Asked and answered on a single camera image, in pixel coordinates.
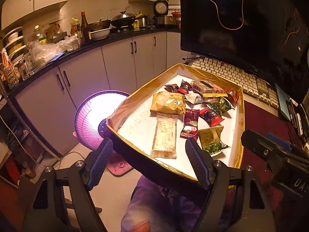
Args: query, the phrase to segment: metal bolt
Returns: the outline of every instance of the metal bolt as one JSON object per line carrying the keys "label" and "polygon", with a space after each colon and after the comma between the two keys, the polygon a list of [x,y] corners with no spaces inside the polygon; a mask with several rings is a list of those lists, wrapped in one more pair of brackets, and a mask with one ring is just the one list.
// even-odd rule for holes
{"label": "metal bolt", "polygon": [[251,172],[251,171],[253,171],[253,167],[248,165],[248,166],[246,166],[246,170]]}
{"label": "metal bolt", "polygon": [[214,164],[215,164],[215,166],[217,166],[217,167],[221,167],[221,165],[222,165],[222,161],[220,161],[220,160],[215,160],[214,161]]}
{"label": "metal bolt", "polygon": [[75,162],[75,166],[77,167],[81,167],[82,165],[84,165],[84,162],[82,160]]}
{"label": "metal bolt", "polygon": [[52,169],[53,169],[52,166],[48,166],[47,168],[45,168],[45,172],[49,173]]}

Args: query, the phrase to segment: wok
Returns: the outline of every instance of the wok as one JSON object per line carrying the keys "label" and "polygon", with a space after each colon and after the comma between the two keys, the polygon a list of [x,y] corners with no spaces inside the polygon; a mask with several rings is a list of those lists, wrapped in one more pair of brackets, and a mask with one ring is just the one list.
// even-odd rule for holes
{"label": "wok", "polygon": [[138,16],[134,16],[131,13],[126,13],[127,8],[125,11],[120,12],[120,15],[115,16],[112,21],[111,25],[118,28],[118,27],[123,27],[123,26],[129,26],[134,23],[134,21],[142,16],[142,14],[139,14]]}

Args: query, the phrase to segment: red carpet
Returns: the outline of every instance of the red carpet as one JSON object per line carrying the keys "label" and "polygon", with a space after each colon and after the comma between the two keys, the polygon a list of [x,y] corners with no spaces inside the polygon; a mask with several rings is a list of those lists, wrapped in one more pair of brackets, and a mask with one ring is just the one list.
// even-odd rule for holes
{"label": "red carpet", "polygon": [[[289,121],[282,120],[273,114],[245,101],[245,129],[251,129],[265,136],[271,132],[278,137],[301,146],[296,130]],[[298,213],[297,202],[284,197],[283,192],[271,186],[272,173],[266,168],[266,162],[244,149],[242,167],[251,165],[260,179],[272,207],[277,231],[290,231],[289,222]]]}

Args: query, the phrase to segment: kettle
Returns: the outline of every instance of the kettle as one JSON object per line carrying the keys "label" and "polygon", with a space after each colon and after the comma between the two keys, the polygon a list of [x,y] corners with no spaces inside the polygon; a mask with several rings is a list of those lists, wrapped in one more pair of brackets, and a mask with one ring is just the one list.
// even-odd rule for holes
{"label": "kettle", "polygon": [[138,19],[139,21],[139,27],[147,27],[150,25],[150,18],[148,15],[142,16],[141,18]]}

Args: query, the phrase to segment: keyboard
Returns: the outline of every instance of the keyboard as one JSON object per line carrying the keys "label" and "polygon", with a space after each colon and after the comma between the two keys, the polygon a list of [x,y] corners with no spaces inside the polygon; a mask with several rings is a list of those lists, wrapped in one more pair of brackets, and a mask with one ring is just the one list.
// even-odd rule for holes
{"label": "keyboard", "polygon": [[270,105],[276,110],[280,109],[276,89],[255,75],[248,74],[233,65],[207,57],[198,57],[197,60],[190,62],[188,65],[225,78],[240,86],[245,94]]}

